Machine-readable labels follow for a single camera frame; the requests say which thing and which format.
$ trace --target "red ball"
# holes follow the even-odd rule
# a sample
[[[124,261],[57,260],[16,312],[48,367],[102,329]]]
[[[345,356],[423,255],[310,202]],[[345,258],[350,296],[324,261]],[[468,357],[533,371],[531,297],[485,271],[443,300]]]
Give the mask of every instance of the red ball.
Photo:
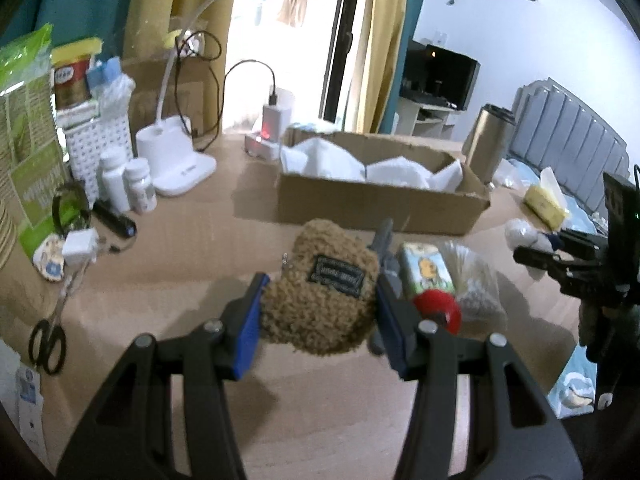
[[[414,298],[414,305],[423,319],[434,320],[456,335],[460,331],[462,314],[456,298],[452,294],[437,288],[425,290]]]

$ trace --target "pill bottle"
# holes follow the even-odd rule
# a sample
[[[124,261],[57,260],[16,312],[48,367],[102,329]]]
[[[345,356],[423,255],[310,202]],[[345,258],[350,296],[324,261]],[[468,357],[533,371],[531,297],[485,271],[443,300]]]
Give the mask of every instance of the pill bottle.
[[[149,213],[156,208],[158,199],[146,158],[134,158],[124,167],[129,203],[136,213]]]
[[[127,164],[124,146],[111,146],[100,154],[100,177],[107,198],[118,211],[131,209],[124,183],[124,167]]]

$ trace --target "tissue box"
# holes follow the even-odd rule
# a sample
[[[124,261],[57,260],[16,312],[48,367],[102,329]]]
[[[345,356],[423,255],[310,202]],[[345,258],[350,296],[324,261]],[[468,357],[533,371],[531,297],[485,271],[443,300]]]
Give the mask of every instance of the tissue box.
[[[455,159],[449,153],[417,146],[400,136],[333,132],[318,134],[295,128],[282,136],[293,147],[313,136],[344,148],[365,165],[404,156],[433,173]],[[345,229],[375,230],[392,218],[396,230],[422,234],[466,234],[490,205],[489,190],[469,168],[455,193],[310,178],[280,172],[277,183],[277,218],[304,224],[326,218]]]
[[[524,195],[524,203],[552,230],[558,231],[567,213],[553,199],[551,194],[537,185],[529,186]]]
[[[430,288],[454,294],[456,289],[438,248],[431,244],[406,243],[398,251],[404,294],[408,300]]]

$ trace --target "shelf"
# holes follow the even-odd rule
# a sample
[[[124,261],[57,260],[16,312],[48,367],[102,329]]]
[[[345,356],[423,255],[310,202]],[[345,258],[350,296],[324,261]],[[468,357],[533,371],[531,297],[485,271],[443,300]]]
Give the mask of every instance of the shelf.
[[[449,114],[459,114],[460,110],[456,110],[455,108],[447,108],[445,106],[436,106],[436,105],[425,105],[422,103],[416,103],[423,110],[428,110],[430,112],[447,112]]]
[[[443,119],[438,118],[438,117],[434,117],[431,119],[418,119],[417,121],[415,121],[416,124],[440,124],[443,121]]]

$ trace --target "tv stand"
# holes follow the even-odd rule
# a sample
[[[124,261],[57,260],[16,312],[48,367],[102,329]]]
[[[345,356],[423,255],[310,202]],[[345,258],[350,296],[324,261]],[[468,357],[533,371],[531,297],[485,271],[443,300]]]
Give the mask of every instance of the tv stand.
[[[418,120],[420,110],[430,111],[433,118]],[[449,139],[460,110],[444,106],[426,105],[404,97],[398,99],[396,113],[400,117],[395,133],[398,135]]]

